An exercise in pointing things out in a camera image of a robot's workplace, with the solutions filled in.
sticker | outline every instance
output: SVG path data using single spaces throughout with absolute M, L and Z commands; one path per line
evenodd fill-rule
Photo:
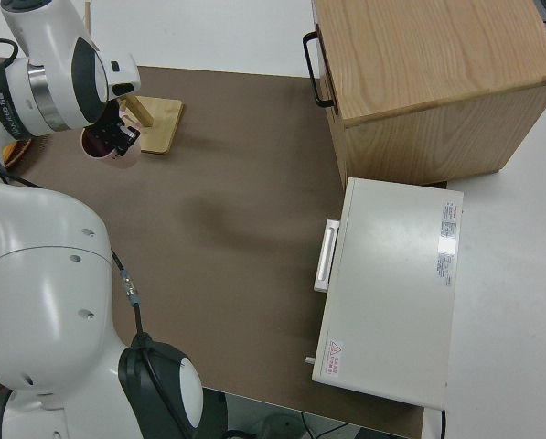
M 326 366 L 324 373 L 326 375 L 337 377 L 339 375 L 339 364 L 344 351 L 344 343 L 330 339 L 326 347 Z
M 437 246 L 437 274 L 445 286 L 452 286 L 454 283 L 457 214 L 458 207 L 453 202 L 445 204 L 441 214 L 441 229 Z

wooden post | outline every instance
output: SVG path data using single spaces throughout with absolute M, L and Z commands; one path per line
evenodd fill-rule
M 85 26 L 88 33 L 91 35 L 91 0 L 86 0 L 86 11 L 84 15 Z
M 126 101 L 126 107 L 131 111 L 133 116 L 144 127 L 153 126 L 154 119 L 150 112 L 148 112 L 145 106 L 138 100 L 133 94 L 127 94 L 124 96 Z

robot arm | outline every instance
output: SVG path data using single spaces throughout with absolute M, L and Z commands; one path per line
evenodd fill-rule
M 27 58 L 0 63 L 0 139 L 90 127 L 86 139 L 105 147 L 87 152 L 124 156 L 138 132 L 112 100 L 140 88 L 133 58 L 98 52 L 70 1 L 2 0 L 1 8 Z
M 1 7 L 27 58 L 0 63 L 0 166 L 14 139 L 82 127 L 100 154 L 128 154 L 137 134 L 115 98 L 140 85 L 133 59 L 98 52 L 70 0 Z M 203 406 L 192 363 L 142 329 L 127 348 L 111 302 L 102 220 L 73 198 L 0 181 L 0 383 L 12 390 L 0 438 L 192 437 Z

wooden cabinet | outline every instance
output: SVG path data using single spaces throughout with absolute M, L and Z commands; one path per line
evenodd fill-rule
M 495 172 L 546 107 L 532 0 L 313 0 L 342 183 Z

brown mat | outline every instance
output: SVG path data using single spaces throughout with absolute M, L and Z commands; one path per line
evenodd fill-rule
M 187 352 L 206 387 L 419 437 L 423 409 L 314 383 L 305 364 L 325 301 L 313 291 L 324 226 L 343 200 L 309 81 L 141 73 L 141 94 L 186 105 L 170 154 L 112 169 L 86 158 L 74 131 L 29 150 L 16 172 L 98 212 L 137 283 L 145 329 Z M 133 312 L 114 283 L 114 323 L 129 343 Z

